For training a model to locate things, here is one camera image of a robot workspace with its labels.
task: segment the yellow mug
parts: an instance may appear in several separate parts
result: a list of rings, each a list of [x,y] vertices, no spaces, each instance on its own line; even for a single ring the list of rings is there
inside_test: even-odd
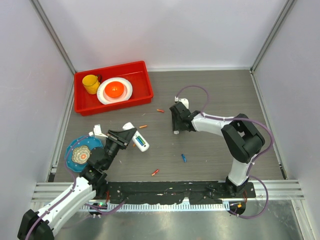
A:
[[[97,94],[101,82],[101,75],[87,75],[82,79],[82,84],[89,94]]]

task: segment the red tray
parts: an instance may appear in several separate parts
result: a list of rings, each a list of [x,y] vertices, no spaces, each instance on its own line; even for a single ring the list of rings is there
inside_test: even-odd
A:
[[[96,94],[87,93],[82,85],[82,79],[89,74],[102,76],[102,82],[115,77],[127,79],[132,84],[132,96],[127,101],[104,105]],[[149,104],[154,97],[146,64],[136,61],[116,66],[77,72],[74,75],[74,110],[82,116],[100,114],[108,111]]]

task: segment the wall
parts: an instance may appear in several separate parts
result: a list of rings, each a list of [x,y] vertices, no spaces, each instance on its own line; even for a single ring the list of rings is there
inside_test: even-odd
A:
[[[40,0],[78,71],[249,68],[286,0]]]
[[[0,233],[14,240],[46,180],[72,75],[29,1],[0,1],[0,32]]]
[[[256,71],[285,170],[320,229],[320,1],[298,0]]]

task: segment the floor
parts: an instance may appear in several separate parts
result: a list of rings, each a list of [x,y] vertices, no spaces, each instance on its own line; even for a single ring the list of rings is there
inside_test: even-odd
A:
[[[261,211],[263,201],[248,201],[244,215]],[[290,200],[270,201],[267,211],[254,220],[226,211],[117,212],[89,218],[77,212],[56,240],[303,240]]]
[[[109,181],[205,181],[224,180],[231,170],[232,156],[223,138],[205,132],[172,132],[171,112],[174,96],[184,86],[200,85],[210,93],[210,104],[205,112],[216,116],[246,114],[249,118],[265,123],[258,97],[248,70],[218,71],[169,71],[149,72],[154,91],[152,103],[81,116],[72,111],[65,134],[62,152],[54,178],[55,182],[71,182],[64,169],[65,149],[72,140],[88,134],[95,124],[103,132],[121,130],[127,122],[140,129],[149,142],[150,149],[140,152],[132,144],[121,150],[107,171]],[[189,109],[200,110],[206,101],[201,89],[186,89],[181,96],[189,100]],[[268,134],[258,127],[266,140]],[[184,154],[187,163],[181,157]],[[151,176],[156,169],[159,172]],[[251,174],[263,180],[283,179],[273,150],[263,155],[252,168]]]

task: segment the blue bowl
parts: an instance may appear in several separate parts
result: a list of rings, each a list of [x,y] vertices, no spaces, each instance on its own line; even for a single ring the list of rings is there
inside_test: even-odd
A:
[[[81,173],[81,171],[85,168],[85,166],[88,164],[87,162],[84,164],[79,164],[76,163],[74,161],[72,161],[72,154],[73,154],[73,149],[70,151],[68,158],[67,157],[67,153],[69,151],[69,149],[81,138],[83,138],[85,136],[81,136],[78,137],[77,139],[73,140],[72,143],[66,148],[65,150],[65,154],[64,154],[64,159],[66,160],[66,166],[71,169],[72,171],[74,171],[75,173]],[[81,146],[87,146],[90,151],[96,147],[102,147],[103,148],[103,144],[101,143],[100,139],[95,138],[93,136],[88,136],[85,139],[81,140],[80,142],[78,142],[75,146],[73,146],[74,148],[78,148]]]

